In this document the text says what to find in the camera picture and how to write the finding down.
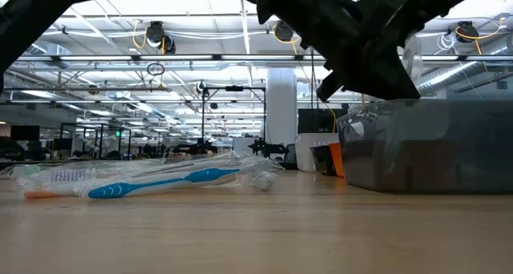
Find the cable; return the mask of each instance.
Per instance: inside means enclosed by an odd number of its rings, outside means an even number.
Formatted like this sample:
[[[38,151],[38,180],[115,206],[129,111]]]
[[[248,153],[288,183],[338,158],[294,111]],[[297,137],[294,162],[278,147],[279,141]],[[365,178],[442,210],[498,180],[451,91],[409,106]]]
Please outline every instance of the cable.
[[[483,52],[481,51],[481,47],[479,46],[478,40],[475,40],[475,46],[478,48],[479,55],[483,55]]]
[[[294,54],[297,54],[297,49],[296,49],[296,45],[295,45],[295,42],[283,42],[283,43],[292,43],[292,48],[294,49]],[[312,79],[309,79],[308,78],[308,75],[306,74],[306,71],[305,71],[305,68],[303,67],[303,64],[301,63],[301,61],[298,61],[299,62],[299,66],[301,66],[301,69],[303,70],[303,73],[305,73],[305,77],[306,79],[308,79],[309,83],[312,83],[313,85],[313,81],[314,81],[314,76],[315,76],[315,67],[314,67],[314,59],[313,59],[313,49],[311,49],[311,52],[310,54],[312,55]],[[333,115],[333,133],[337,130],[337,115],[335,114],[335,112],[328,106],[328,104],[322,102],[327,108],[328,110],[331,112],[331,114]]]
[[[492,33],[492,34],[489,34],[489,35],[486,35],[484,37],[470,37],[470,36],[467,36],[467,35],[464,35],[464,34],[461,34],[460,32],[458,32],[459,29],[461,29],[461,26],[457,27],[456,28],[456,34],[460,37],[464,37],[464,38],[468,38],[468,39],[473,39],[473,40],[479,40],[479,39],[485,39],[485,38],[490,38],[490,37],[493,37],[495,36],[496,34],[498,34],[498,32],[501,30],[500,27],[501,25],[503,24],[503,20],[501,19],[500,20],[500,25],[499,27],[497,28],[497,30]]]
[[[483,55],[483,51],[481,50],[481,46],[479,45],[478,40],[475,40],[475,46],[476,46],[476,47],[477,47],[477,49],[478,49],[478,53],[479,53],[479,55]],[[486,71],[486,73],[487,73],[487,74],[490,74],[490,72],[488,71],[487,64],[486,64],[485,62],[482,62],[482,63],[483,63],[484,70]],[[497,99],[499,99],[499,93],[498,93],[497,91],[495,92],[495,97],[496,97]]]
[[[134,33],[135,33],[135,30],[137,30],[137,24],[139,23],[139,21],[135,21],[135,25],[134,25]],[[142,49],[144,48],[144,46],[146,46],[146,29],[144,29],[144,41],[143,41],[143,45],[140,46],[137,41],[135,40],[135,35],[132,35],[131,36],[131,40],[134,42],[134,46],[137,46],[138,48]]]
[[[459,54],[459,53],[458,53],[458,50],[456,50],[456,48],[455,48],[455,47],[453,47],[453,48],[454,48],[454,52],[455,52],[456,54]],[[466,71],[465,69],[463,69],[463,74],[465,75],[465,79],[467,79],[468,84],[469,84],[469,85],[471,85],[471,88],[472,88],[472,90],[474,91],[474,93],[475,93],[478,97],[480,97],[480,98],[481,98],[481,100],[484,100],[484,98],[483,98],[483,97],[482,97],[482,96],[477,92],[477,90],[475,89],[474,85],[472,85],[471,81],[469,80],[469,78],[468,78],[468,76],[467,76],[467,71]]]

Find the ceiling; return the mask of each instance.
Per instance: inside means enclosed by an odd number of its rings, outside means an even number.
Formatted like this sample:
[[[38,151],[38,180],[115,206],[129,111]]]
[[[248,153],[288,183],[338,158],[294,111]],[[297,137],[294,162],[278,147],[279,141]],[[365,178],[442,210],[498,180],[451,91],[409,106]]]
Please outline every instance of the ceiling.
[[[466,0],[452,9],[444,18],[436,18],[426,24],[426,29],[418,34],[420,46],[419,54],[453,54],[455,49],[460,54],[473,54],[476,52],[474,43],[462,44],[456,42],[454,46],[447,47],[446,50],[440,47],[441,34],[447,32],[447,29],[454,29],[459,21],[472,21],[481,35],[492,34],[497,31],[499,18],[505,18],[500,23],[500,30],[493,37],[482,41],[483,50],[487,45],[497,39],[501,39],[510,33],[513,26],[513,18],[510,18],[510,12],[513,11],[513,0]],[[241,0],[95,0],[73,5],[64,15],[59,18],[47,30],[47,32],[34,44],[44,44],[50,42],[58,44],[70,51],[70,54],[89,55],[89,54],[159,54],[155,48],[148,44],[142,48],[134,45],[132,33],[142,32],[148,26],[150,21],[163,21],[164,29],[172,32],[172,37],[176,43],[177,54],[294,54],[291,44],[278,42],[273,36],[273,26],[277,23],[277,18],[269,19],[264,25],[260,25],[256,17],[256,7],[249,2]],[[245,25],[247,25],[248,40],[244,40]],[[143,35],[135,36],[138,44],[143,43]],[[309,54],[297,46],[298,54]],[[74,63],[73,65],[87,65],[86,63]],[[66,92],[57,93],[62,99],[134,99],[144,100],[147,104],[168,117],[172,118],[198,118],[195,109],[198,105],[185,105],[183,100],[198,99],[196,96],[196,85],[199,81],[204,81],[210,87],[221,87],[226,85],[244,85],[253,87],[265,87],[267,78],[267,68],[269,64],[252,64],[251,66],[229,65],[222,70],[214,70],[216,64],[199,63],[198,69],[190,71],[183,69],[187,66],[186,62],[165,63],[168,69],[178,69],[167,72],[152,80],[151,87],[157,87],[160,84],[166,87],[168,91],[133,91],[127,94],[126,91],[114,91],[114,93],[100,92],[98,95],[90,95],[87,92]],[[40,79],[37,83],[31,80],[33,87],[56,87],[62,86],[62,81],[67,81],[66,87],[89,87],[96,84],[98,87],[116,87],[130,90],[133,87],[150,87],[150,78],[141,80],[140,74],[145,71],[130,70],[123,71],[32,71],[30,68],[37,66],[34,64],[18,63],[15,64],[16,71],[21,71],[32,78]],[[295,72],[299,82],[298,95],[300,101],[310,100],[309,80],[312,77],[312,67],[309,63],[302,65],[288,65],[295,67]],[[438,66],[422,65],[424,74],[435,71]],[[321,65],[315,66],[316,78],[322,80],[329,72]],[[467,81],[460,85],[453,85],[451,89],[464,87]],[[458,97],[468,96],[475,98],[476,91],[468,91],[466,94]],[[30,95],[20,94],[20,99],[32,99]],[[216,94],[217,99],[240,99],[253,100],[254,103],[246,104],[220,104],[215,112],[219,113],[261,113],[263,105],[260,103],[254,93],[245,92],[223,92]],[[332,100],[357,102],[360,95],[352,92],[338,92],[332,97]],[[167,100],[169,103],[150,103],[151,100]],[[101,107],[98,111],[111,111],[118,117],[157,118],[153,114],[146,115],[140,110],[127,109],[127,104],[118,104],[109,107]],[[90,105],[76,105],[81,109],[91,109]],[[331,107],[339,107],[340,103],[332,104]],[[300,103],[299,107],[309,107],[309,104]],[[93,117],[100,117],[89,112]],[[245,119],[234,120],[232,125],[247,124],[246,131],[252,130],[261,133],[261,120]],[[243,131],[229,127],[223,127],[220,123],[215,124],[212,121],[209,131],[222,131],[224,133],[244,134]],[[185,124],[194,124],[193,120]],[[153,123],[153,126],[163,126],[165,124]],[[179,133],[187,133],[189,130],[183,127],[174,127]]]

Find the table surface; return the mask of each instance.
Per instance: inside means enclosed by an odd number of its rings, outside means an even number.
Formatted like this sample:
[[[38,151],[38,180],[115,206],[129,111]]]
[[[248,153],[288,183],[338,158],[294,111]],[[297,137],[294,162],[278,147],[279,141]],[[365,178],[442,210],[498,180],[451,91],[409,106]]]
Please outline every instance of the table surface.
[[[1,273],[511,273],[513,196],[387,195],[286,171],[111,200],[0,181]]]

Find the orange cable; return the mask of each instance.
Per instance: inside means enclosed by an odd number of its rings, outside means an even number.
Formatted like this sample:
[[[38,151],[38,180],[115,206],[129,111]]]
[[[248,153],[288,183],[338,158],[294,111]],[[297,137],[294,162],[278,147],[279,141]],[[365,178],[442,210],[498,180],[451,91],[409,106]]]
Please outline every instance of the orange cable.
[[[464,38],[468,38],[468,39],[474,39],[474,40],[479,40],[479,39],[485,39],[485,38],[490,38],[490,37],[493,37],[495,36],[496,34],[498,34],[498,32],[500,31],[500,27],[501,25],[503,24],[503,20],[501,19],[500,21],[500,24],[499,24],[499,28],[497,28],[497,30],[493,33],[493,34],[489,34],[489,35],[486,35],[484,37],[470,37],[470,36],[467,36],[467,35],[464,35],[464,34],[461,34],[458,32],[459,29],[461,29],[461,26],[457,27],[456,28],[456,34],[460,37],[464,37]]]

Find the plastic packaging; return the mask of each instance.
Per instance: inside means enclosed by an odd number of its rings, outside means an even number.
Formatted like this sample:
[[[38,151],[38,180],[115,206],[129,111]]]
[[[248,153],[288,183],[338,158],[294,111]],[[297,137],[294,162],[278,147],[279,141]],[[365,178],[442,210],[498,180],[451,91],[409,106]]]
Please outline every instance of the plastic packaging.
[[[273,176],[262,173],[278,169],[280,166],[272,160],[234,154],[132,162],[88,161],[25,175],[18,178],[18,183],[27,199],[62,195],[110,199],[216,186],[233,182],[238,175],[247,175],[254,187],[268,190]]]
[[[301,171],[315,173],[315,162],[313,160],[311,147],[327,146],[330,143],[338,142],[337,134],[299,134],[296,138],[297,167]]]

